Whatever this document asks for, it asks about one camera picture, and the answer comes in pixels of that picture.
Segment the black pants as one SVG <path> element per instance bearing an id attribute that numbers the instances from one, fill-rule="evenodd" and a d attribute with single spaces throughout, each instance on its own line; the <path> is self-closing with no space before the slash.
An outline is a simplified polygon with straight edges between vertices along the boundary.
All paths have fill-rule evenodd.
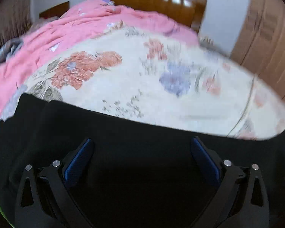
<path id="1" fill-rule="evenodd" d="M 29 94 L 0 122 L 0 207 L 15 227 L 25 167 L 47 167 L 91 139 L 86 178 L 70 197 L 92 227 L 193 227 L 194 137 L 222 160 L 257 164 L 267 190 L 268 227 L 285 227 L 285 132 L 261 141 L 234 139 L 138 123 Z"/>

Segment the pink quilt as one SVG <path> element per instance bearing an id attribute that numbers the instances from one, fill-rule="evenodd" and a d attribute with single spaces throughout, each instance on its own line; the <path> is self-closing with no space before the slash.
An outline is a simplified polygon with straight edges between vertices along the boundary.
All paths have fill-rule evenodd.
<path id="1" fill-rule="evenodd" d="M 86 0 L 71 7 L 60 19 L 22 37 L 20 49 L 0 63 L 0 114 L 17 88 L 39 67 L 76 43 L 100 36 L 119 22 L 159 32 L 189 45 L 198 44 L 193 30 L 166 15 L 115 6 L 108 0 Z"/>

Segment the floral cream bed sheet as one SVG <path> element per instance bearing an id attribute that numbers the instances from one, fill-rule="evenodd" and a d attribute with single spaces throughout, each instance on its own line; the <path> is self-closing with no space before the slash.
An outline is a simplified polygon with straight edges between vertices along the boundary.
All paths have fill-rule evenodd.
<path id="1" fill-rule="evenodd" d="M 238 139 L 285 132 L 285 104 L 256 75 L 199 46 L 125 26 L 88 39 L 36 70 L 20 95 L 182 130 Z"/>

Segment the light wooden wardrobe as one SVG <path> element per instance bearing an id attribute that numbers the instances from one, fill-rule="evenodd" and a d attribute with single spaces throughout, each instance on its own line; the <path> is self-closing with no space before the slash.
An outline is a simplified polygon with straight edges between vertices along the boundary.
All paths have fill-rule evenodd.
<path id="1" fill-rule="evenodd" d="M 231 59 L 258 75 L 285 101 L 283 0 L 250 0 Z"/>

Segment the red patterned curtain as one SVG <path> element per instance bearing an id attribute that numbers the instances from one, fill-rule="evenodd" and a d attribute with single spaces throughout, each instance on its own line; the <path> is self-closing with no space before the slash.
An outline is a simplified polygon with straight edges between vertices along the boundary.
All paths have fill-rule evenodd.
<path id="1" fill-rule="evenodd" d="M 0 47 L 26 33 L 31 25 L 30 0 L 0 2 Z"/>

